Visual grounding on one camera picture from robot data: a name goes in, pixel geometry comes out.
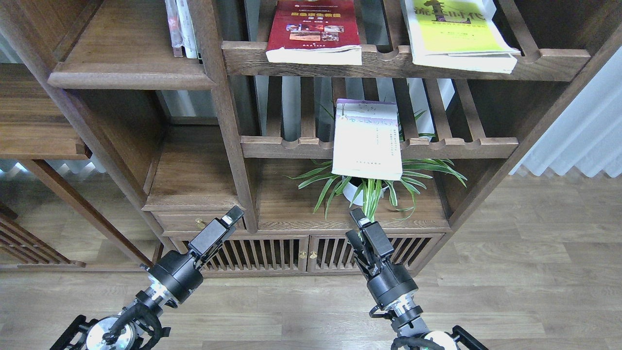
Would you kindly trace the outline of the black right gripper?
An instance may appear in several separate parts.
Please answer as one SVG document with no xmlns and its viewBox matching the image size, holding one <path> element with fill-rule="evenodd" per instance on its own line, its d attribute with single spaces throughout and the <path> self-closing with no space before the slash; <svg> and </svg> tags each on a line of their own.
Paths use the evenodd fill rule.
<svg viewBox="0 0 622 350">
<path fill-rule="evenodd" d="M 360 208 L 351 210 L 349 215 L 358 228 L 345 235 L 352 245 L 356 264 L 367 279 L 367 288 L 376 306 L 385 310 L 402 295 L 417 291 L 417 284 L 403 264 L 385 263 L 376 268 L 395 250 L 380 224 L 371 222 Z"/>
</svg>

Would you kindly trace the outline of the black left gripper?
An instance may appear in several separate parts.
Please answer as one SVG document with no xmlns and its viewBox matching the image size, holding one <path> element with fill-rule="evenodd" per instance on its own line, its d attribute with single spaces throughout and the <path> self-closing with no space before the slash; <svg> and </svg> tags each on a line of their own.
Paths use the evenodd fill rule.
<svg viewBox="0 0 622 350">
<path fill-rule="evenodd" d="M 234 206 L 222 218 L 215 218 L 189 243 L 187 253 L 169 251 L 156 262 L 148 273 L 162 284 L 172 297 L 167 305 L 183 303 L 204 281 L 200 270 L 204 268 L 224 242 L 236 231 L 236 223 L 244 212 Z"/>
</svg>

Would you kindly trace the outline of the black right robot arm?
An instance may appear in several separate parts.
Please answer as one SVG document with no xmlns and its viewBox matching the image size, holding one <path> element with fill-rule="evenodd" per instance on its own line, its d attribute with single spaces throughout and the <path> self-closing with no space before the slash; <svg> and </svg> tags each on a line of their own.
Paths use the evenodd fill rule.
<svg viewBox="0 0 622 350">
<path fill-rule="evenodd" d="M 392 350 L 457 350 L 458 343 L 468 350 L 487 348 L 458 325 L 452 333 L 429 330 L 421 317 L 422 308 L 414 301 L 417 284 L 405 266 L 391 262 L 395 249 L 380 224 L 372 222 L 360 208 L 353 209 L 350 215 L 358 228 L 346 236 L 376 303 L 369 316 L 391 321 L 397 334 Z"/>
</svg>

